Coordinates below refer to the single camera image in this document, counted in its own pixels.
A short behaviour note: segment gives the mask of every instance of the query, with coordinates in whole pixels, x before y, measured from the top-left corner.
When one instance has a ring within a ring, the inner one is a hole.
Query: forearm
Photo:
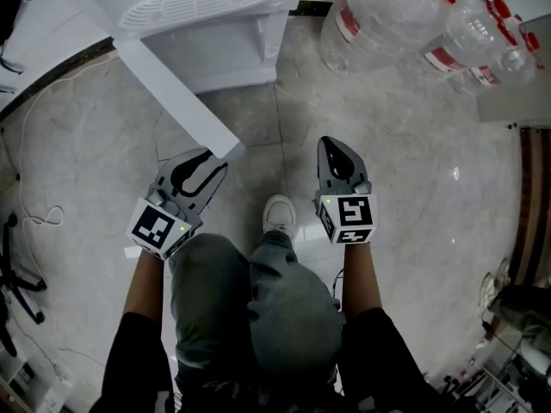
[[[123,313],[138,313],[160,328],[163,321],[163,270],[157,257],[142,250],[130,284]]]
[[[369,243],[349,244],[344,251],[343,312],[347,320],[382,308]]]

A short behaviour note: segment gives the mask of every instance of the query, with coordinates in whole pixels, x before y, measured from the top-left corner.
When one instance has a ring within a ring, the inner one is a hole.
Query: white wall
[[[0,68],[0,110],[56,65],[107,38],[95,23],[67,0],[33,0],[24,4],[6,43],[4,59],[21,75]]]
[[[537,55],[545,70],[520,87],[497,87],[478,97],[480,120],[508,121],[526,125],[551,124],[549,93],[551,93],[551,15],[526,23],[540,41]]]

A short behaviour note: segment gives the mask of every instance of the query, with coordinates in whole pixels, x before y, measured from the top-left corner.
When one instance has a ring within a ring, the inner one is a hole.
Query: white sneaker
[[[511,261],[508,258],[504,258],[499,265],[498,272],[496,273],[496,289],[501,291],[504,287],[511,284],[511,277],[509,277],[509,268],[511,267]]]
[[[287,196],[276,194],[268,199],[262,216],[262,228],[264,232],[284,232],[293,240],[296,233],[296,211]]]
[[[476,349],[479,350],[481,348],[486,347],[488,344],[490,344],[490,340],[487,340],[485,338],[482,338],[478,344],[476,345]]]
[[[488,273],[480,286],[480,307],[488,308],[498,296],[495,280],[492,274]]]

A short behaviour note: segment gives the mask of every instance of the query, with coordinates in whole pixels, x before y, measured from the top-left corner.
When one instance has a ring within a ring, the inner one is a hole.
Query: water bottle
[[[382,69],[443,32],[455,0],[337,0],[321,32],[321,51],[342,76]]]
[[[406,77],[445,79],[500,57],[514,37],[504,24],[511,12],[503,0],[455,0],[443,34],[398,63]]]
[[[521,28],[522,40],[511,43],[505,53],[489,65],[473,67],[461,73],[453,74],[448,82],[460,93],[478,96],[485,91],[500,85],[523,85],[536,76],[538,69],[543,69],[535,51],[540,48],[536,35],[526,33]]]

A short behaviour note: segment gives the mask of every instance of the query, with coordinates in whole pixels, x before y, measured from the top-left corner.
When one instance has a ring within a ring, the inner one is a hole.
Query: black cable
[[[517,351],[514,348],[512,348],[509,344],[507,344],[505,341],[503,341],[501,338],[499,338],[499,336],[493,331],[492,326],[487,321],[484,321],[484,318],[483,318],[484,313],[482,313],[482,315],[480,316],[480,319],[482,320],[482,327],[484,328],[484,330],[489,334],[491,334],[492,336],[495,336],[496,338],[498,338],[498,340],[504,346],[506,346],[513,354],[515,354]]]
[[[341,274],[342,274],[343,272],[344,272],[344,268],[342,268],[340,271],[338,271],[338,274],[337,274],[337,276],[335,277],[335,280],[333,280],[333,292],[332,292],[333,298],[335,298],[335,290],[337,289],[337,280],[343,278],[343,277],[341,276]]]
[[[15,73],[17,75],[21,75],[23,71],[16,71],[14,68],[9,66],[3,59],[3,51],[5,48],[5,43],[2,45],[2,48],[0,49],[0,66],[2,66],[6,71],[10,71],[12,73]]]

